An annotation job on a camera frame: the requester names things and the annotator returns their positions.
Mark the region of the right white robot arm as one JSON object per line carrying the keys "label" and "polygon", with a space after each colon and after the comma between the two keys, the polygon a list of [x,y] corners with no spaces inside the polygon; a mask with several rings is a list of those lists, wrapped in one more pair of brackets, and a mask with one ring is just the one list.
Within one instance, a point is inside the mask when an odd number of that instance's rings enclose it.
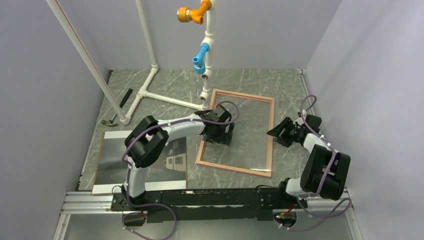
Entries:
{"label": "right white robot arm", "polygon": [[331,148],[318,134],[321,123],[322,119],[315,115],[307,115],[303,124],[286,117],[266,133],[284,147],[298,143],[309,152],[301,176],[286,178],[278,186],[275,200],[282,208],[289,207],[301,197],[319,196],[336,201],[342,196],[351,157]]}

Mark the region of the pink wooden picture frame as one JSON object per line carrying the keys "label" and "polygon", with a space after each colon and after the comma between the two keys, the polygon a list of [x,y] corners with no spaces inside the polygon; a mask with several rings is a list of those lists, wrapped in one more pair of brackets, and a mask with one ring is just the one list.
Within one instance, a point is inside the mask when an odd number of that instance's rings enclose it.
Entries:
{"label": "pink wooden picture frame", "polygon": [[[274,98],[248,94],[248,93],[240,93],[240,92],[229,91],[229,90],[214,89],[211,95],[210,103],[209,103],[210,108],[216,106],[215,101],[216,101],[217,95],[222,95],[226,97],[243,98],[247,100],[269,103],[270,105],[269,105],[268,129],[270,130],[272,127],[274,127],[274,115],[275,115],[275,99]],[[196,165],[202,165],[206,167],[218,168],[221,170],[239,172],[239,173],[267,177],[267,178],[270,178],[272,176],[273,138],[269,135],[267,135],[267,153],[266,153],[265,169],[258,169],[258,170],[255,170],[253,168],[246,169],[246,168],[240,168],[235,166],[228,166],[228,165],[203,161],[205,146],[206,146],[206,141],[201,140],[197,157],[195,160]]]}

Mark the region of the clear glass pane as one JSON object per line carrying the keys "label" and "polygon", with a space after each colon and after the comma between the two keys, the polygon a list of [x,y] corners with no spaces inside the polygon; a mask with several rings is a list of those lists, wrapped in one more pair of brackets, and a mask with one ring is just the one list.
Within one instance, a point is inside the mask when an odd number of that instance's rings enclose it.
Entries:
{"label": "clear glass pane", "polygon": [[270,104],[231,96],[217,95],[215,104],[222,103],[232,116],[240,114],[234,123],[231,145],[206,142],[203,161],[243,169],[264,170],[267,161],[267,132]]}

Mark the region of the photo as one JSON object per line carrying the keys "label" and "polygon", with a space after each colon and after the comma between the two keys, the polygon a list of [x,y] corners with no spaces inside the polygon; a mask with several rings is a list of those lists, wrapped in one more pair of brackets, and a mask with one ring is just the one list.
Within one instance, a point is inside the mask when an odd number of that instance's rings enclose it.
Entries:
{"label": "photo", "polygon": [[[128,165],[122,161],[126,150],[124,141],[130,130],[106,131],[103,134],[93,195],[109,195],[114,186],[121,186],[127,176]],[[182,190],[187,188],[187,138],[172,140],[164,147],[158,160],[145,176],[145,190]]]}

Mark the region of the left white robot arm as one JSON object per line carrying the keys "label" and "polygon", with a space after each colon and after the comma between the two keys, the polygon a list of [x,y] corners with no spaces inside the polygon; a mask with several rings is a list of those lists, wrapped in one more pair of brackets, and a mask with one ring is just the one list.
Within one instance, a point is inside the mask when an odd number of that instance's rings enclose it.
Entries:
{"label": "left white robot arm", "polygon": [[202,136],[211,143],[228,146],[234,127],[235,119],[223,106],[171,120],[158,120],[152,115],[143,118],[124,141],[126,150],[122,161],[128,165],[123,184],[124,204],[131,210],[143,205],[148,167],[159,159],[168,143],[184,137]]}

